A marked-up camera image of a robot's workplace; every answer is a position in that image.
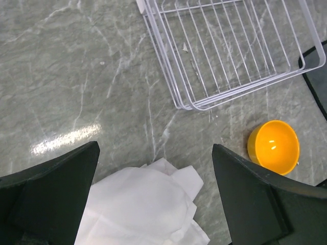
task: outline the white cloth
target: white cloth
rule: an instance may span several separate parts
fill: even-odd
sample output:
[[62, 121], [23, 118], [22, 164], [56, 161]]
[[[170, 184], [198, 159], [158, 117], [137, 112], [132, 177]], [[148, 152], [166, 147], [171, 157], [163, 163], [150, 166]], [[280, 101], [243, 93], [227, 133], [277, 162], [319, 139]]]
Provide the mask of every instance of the white cloth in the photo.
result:
[[75, 245], [207, 245], [193, 220], [202, 186], [163, 158], [118, 171], [91, 187]]

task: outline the marble countertop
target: marble countertop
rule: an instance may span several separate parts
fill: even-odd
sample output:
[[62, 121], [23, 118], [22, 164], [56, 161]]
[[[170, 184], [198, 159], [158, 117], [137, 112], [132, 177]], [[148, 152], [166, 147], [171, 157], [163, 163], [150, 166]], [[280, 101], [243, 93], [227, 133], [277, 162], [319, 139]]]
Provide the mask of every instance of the marble countertop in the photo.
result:
[[[307, 2], [326, 40], [327, 2]], [[95, 182], [161, 157], [192, 165], [204, 180], [195, 220], [214, 245], [230, 242], [214, 143], [246, 157], [251, 130], [281, 119], [301, 143], [288, 177], [311, 185], [327, 178], [327, 122], [302, 77], [207, 112], [177, 110], [135, 0], [0, 3], [0, 176], [91, 140], [101, 148]]]

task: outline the yellow cup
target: yellow cup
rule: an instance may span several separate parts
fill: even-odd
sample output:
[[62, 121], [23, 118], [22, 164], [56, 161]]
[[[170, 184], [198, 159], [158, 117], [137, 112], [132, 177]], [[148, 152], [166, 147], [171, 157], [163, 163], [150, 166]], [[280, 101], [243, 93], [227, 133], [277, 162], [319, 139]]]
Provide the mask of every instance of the yellow cup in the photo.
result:
[[247, 150], [252, 162], [286, 175], [298, 162], [300, 143], [291, 126], [280, 120], [272, 120], [251, 133]]

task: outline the white speck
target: white speck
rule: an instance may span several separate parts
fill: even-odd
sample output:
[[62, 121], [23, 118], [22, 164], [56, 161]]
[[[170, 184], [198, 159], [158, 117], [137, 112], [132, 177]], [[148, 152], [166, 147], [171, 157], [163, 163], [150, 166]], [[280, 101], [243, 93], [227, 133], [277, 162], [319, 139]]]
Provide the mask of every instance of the white speck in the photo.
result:
[[187, 53], [189, 52], [188, 47], [186, 46], [186, 43], [183, 43], [183, 50]]

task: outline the dish rack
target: dish rack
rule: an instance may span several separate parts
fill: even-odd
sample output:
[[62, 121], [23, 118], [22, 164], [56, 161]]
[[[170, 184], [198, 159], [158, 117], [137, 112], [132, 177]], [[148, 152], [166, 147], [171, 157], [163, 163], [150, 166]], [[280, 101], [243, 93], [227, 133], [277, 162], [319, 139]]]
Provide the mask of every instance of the dish rack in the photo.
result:
[[326, 62], [306, 0], [136, 1], [178, 109], [208, 110]]

